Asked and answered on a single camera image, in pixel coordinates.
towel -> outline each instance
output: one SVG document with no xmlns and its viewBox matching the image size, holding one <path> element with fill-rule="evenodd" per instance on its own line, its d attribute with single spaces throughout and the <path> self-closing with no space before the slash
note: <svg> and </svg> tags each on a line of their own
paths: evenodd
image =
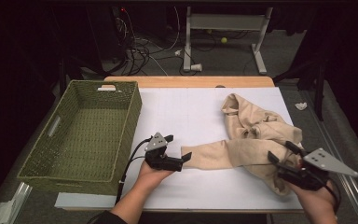
<svg viewBox="0 0 358 224">
<path fill-rule="evenodd" d="M 231 93 L 221 111 L 225 114 L 225 126 L 229 139 L 199 146 L 182 146 L 182 155 L 192 152 L 185 168 L 202 170 L 231 169 L 243 166 L 251 174 L 261 178 L 278 195 L 286 195 L 290 189 L 277 176 L 277 168 L 268 160 L 271 151 L 280 162 L 297 167 L 299 157 L 288 150 L 284 143 L 297 145 L 302 141 L 301 129 L 287 124 L 283 118 Z"/>
</svg>

green wicker basket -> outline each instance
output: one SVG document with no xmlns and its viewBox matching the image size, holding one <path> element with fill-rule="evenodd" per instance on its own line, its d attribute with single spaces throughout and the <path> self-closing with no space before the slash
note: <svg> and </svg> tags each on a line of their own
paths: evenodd
<svg viewBox="0 0 358 224">
<path fill-rule="evenodd" d="M 141 107 L 136 81 L 71 81 L 18 179 L 47 191 L 116 195 Z"/>
</svg>

